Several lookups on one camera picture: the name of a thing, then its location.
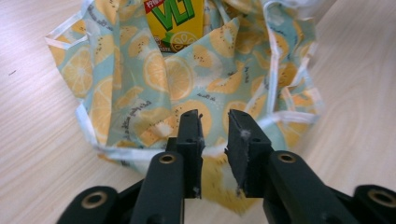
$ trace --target juice box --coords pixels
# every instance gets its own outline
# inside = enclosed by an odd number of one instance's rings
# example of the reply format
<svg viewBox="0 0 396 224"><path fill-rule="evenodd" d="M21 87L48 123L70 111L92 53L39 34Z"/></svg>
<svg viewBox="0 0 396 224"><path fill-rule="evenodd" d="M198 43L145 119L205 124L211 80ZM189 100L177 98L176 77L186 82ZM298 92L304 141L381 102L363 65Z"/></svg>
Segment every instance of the juice box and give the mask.
<svg viewBox="0 0 396 224"><path fill-rule="evenodd" d="M145 0L145 10L162 52L178 52L203 36L204 0Z"/></svg>

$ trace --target fabric bag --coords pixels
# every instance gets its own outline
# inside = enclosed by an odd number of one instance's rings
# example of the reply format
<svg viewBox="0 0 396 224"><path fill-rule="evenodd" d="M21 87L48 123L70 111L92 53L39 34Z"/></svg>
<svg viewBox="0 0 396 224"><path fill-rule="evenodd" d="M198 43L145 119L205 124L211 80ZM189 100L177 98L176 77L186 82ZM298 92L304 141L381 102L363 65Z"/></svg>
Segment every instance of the fabric bag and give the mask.
<svg viewBox="0 0 396 224"><path fill-rule="evenodd" d="M84 0L46 40L81 101L78 122L100 158L144 174L167 138L177 136L179 116L198 109L203 196L242 213L254 200L235 194L224 154L229 110L248 112L275 150L287 150L322 105L306 68L314 23L287 2L205 0L203 37L161 53L143 0Z"/></svg>

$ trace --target wood grain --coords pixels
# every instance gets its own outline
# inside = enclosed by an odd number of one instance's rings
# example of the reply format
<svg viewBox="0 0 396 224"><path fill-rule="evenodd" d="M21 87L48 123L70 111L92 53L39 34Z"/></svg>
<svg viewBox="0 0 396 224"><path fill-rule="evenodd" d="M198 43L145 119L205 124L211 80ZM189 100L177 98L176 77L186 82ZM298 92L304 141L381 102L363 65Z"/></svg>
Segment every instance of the wood grain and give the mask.
<svg viewBox="0 0 396 224"><path fill-rule="evenodd" d="M79 5L0 2L0 223L54 223L84 189L123 190L142 177L96 158L44 41ZM294 151L345 193L361 184L396 190L396 4L338 0L318 39L310 70L326 110ZM260 204L242 217L206 201L186 204L186 223L265 220Z"/></svg>

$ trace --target drawstring bag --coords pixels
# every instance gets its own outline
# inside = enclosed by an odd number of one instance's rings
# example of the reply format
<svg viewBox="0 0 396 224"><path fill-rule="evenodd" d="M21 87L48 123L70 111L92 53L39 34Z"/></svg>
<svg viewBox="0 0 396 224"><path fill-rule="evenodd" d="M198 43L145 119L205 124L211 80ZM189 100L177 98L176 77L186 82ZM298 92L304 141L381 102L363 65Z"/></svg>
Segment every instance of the drawstring bag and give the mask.
<svg viewBox="0 0 396 224"><path fill-rule="evenodd" d="M275 150L296 145L322 104L307 72L314 23L290 1L202 0L202 36L173 34L176 52L161 52L148 7L174 0L149 1L84 0L46 37L81 102L81 129L100 158L144 174L177 136L180 115L198 109L203 197L242 213L255 201L235 193L224 154L228 112L249 113Z"/></svg>

